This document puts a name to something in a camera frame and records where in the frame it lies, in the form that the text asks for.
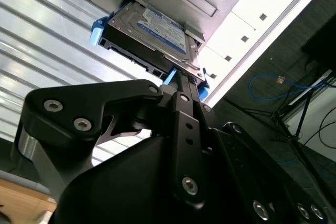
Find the black cable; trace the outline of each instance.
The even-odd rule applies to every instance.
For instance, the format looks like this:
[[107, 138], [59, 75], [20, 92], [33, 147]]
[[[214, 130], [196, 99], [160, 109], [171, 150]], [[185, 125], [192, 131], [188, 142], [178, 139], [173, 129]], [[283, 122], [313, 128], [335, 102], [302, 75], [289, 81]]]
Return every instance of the black cable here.
[[331, 112], [333, 112], [334, 110], [336, 110], [336, 107], [333, 108], [333, 109], [331, 109], [331, 110], [324, 116], [324, 118], [323, 118], [323, 120], [322, 120], [322, 122], [321, 122], [321, 124], [320, 124], [320, 127], [319, 127], [319, 140], [320, 140], [321, 144], [323, 144], [325, 147], [328, 147], [328, 148], [331, 148], [331, 149], [336, 149], [336, 147], [330, 146], [330, 145], [326, 144], [326, 143], [322, 140], [322, 138], [321, 138], [321, 130], [320, 130], [320, 129], [322, 128], [322, 125], [323, 125], [325, 119], [326, 119], [326, 118], [328, 117], [328, 115], [329, 115]]
[[329, 125], [334, 124], [334, 123], [336, 123], [336, 121], [331, 122], [331, 123], [328, 123], [327, 125], [323, 126], [321, 129], [319, 129], [318, 131], [316, 131], [316, 132], [313, 134], [313, 136], [311, 136], [311, 137], [310, 137], [310, 138], [303, 144], [302, 148], [303, 148], [306, 144], [308, 144], [308, 142], [309, 142], [314, 136], [316, 136], [317, 134], [319, 134], [319, 132], [321, 132], [324, 128], [326, 128], [326, 127], [328, 127]]

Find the drive label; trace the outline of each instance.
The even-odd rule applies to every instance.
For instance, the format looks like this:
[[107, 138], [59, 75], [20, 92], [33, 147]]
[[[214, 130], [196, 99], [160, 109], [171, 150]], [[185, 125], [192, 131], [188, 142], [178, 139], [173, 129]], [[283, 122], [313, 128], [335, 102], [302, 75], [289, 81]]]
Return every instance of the drive label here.
[[148, 8], [144, 11], [143, 17], [147, 21], [138, 21], [137, 25], [140, 28], [178, 52], [186, 54], [185, 34], [182, 26], [162, 13]]

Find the blue label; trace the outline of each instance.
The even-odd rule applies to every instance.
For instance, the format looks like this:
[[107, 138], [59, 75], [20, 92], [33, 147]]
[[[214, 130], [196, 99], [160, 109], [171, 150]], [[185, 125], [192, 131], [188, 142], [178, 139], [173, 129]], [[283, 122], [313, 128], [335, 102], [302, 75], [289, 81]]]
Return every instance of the blue label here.
[[163, 38], [161, 35], [157, 34], [156, 32], [154, 32], [153, 30], [149, 29], [148, 27], [142, 25], [142, 24], [139, 24], [137, 23], [137, 25], [142, 28], [143, 30], [145, 30], [147, 33], [153, 35], [155, 38], [159, 39], [160, 41], [164, 42], [165, 44], [171, 46], [172, 48], [174, 48], [176, 51], [182, 53], [182, 54], [186, 54], [186, 52], [181, 49], [180, 47], [178, 47], [177, 45], [171, 43], [169, 40]]

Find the wooden surface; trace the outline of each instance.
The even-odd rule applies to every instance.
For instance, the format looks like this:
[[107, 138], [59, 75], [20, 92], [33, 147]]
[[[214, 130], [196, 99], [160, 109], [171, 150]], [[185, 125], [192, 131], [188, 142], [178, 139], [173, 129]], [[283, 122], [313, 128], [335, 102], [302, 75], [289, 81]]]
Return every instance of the wooden surface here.
[[0, 211], [13, 224], [34, 224], [45, 211], [53, 212], [56, 204], [49, 196], [13, 183], [0, 180]]

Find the square hole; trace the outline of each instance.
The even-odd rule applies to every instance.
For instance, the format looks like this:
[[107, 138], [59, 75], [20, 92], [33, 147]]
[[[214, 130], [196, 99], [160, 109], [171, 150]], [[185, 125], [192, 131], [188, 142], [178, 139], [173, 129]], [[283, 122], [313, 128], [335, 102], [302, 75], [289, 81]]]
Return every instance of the square hole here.
[[157, 77], [160, 77], [161, 75], [161, 72], [160, 71], [157, 71], [156, 69], [153, 70], [153, 75], [157, 76]]
[[231, 61], [232, 57], [230, 57], [229, 55], [225, 56], [225, 58], [227, 61]]
[[243, 41], [243, 42], [246, 42], [246, 41], [248, 41], [248, 37], [246, 37], [246, 36], [242, 36], [242, 38], [241, 38], [241, 40]]
[[262, 21], [264, 21], [264, 20], [267, 18], [267, 16], [266, 16], [265, 13], [262, 13], [262, 14], [259, 16], [259, 18], [260, 18]]

